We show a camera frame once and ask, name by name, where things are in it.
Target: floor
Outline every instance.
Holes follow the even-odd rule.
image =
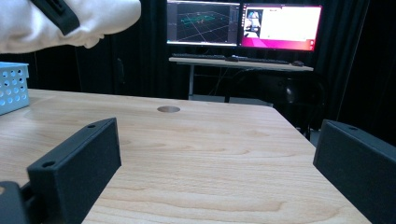
[[[206,101],[206,102],[224,102],[224,97],[222,96],[207,96],[207,95],[193,95],[192,100],[194,101]],[[244,105],[271,105],[267,104],[261,100],[256,99],[246,99],[246,98],[231,98],[230,103],[233,104],[244,104]],[[315,147],[318,143],[320,131],[311,131],[311,143]]]

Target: desk leg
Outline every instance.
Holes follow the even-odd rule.
[[[190,87],[189,87],[189,100],[192,100],[194,95],[194,65],[190,67]]]

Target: gloved hand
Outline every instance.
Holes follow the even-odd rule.
[[[30,0],[0,0],[0,53],[27,53],[73,45],[89,49],[105,35],[121,32],[140,18],[139,0],[64,0],[80,26],[67,35]]]

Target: wooden table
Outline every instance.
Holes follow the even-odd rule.
[[[0,116],[0,181],[24,185],[28,165],[83,126],[117,118],[122,166],[84,223],[368,223],[272,107],[29,94],[30,106]]]

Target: keyboard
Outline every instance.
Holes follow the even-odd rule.
[[[259,59],[259,58],[245,58],[238,57],[239,62],[249,62],[249,63],[279,63],[279,64],[289,64],[289,62],[277,59]]]
[[[224,60],[224,55],[208,55],[208,54],[189,54],[189,53],[172,53],[177,58],[196,58],[196,59],[219,59]]]

